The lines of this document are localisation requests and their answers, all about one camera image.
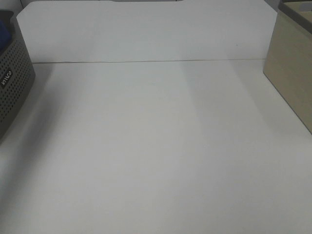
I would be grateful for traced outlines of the blue microfibre towel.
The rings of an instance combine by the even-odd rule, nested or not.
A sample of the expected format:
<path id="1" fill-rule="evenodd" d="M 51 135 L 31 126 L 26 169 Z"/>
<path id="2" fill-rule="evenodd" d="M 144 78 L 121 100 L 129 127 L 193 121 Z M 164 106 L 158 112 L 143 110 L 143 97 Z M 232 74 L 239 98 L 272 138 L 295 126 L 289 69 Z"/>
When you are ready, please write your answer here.
<path id="1" fill-rule="evenodd" d="M 11 34 L 5 26 L 4 22 L 0 21 L 0 50 L 3 50 L 11 40 Z"/>

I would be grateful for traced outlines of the grey perforated plastic basket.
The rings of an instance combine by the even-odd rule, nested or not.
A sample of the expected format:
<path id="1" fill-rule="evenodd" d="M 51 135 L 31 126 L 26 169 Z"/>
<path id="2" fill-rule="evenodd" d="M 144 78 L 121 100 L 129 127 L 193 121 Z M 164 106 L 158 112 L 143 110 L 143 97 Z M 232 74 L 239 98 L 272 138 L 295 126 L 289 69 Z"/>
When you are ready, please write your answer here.
<path id="1" fill-rule="evenodd" d="M 17 15 L 12 10 L 1 9 L 0 20 L 12 37 L 0 51 L 0 137 L 4 138 L 27 99 L 36 74 Z"/>

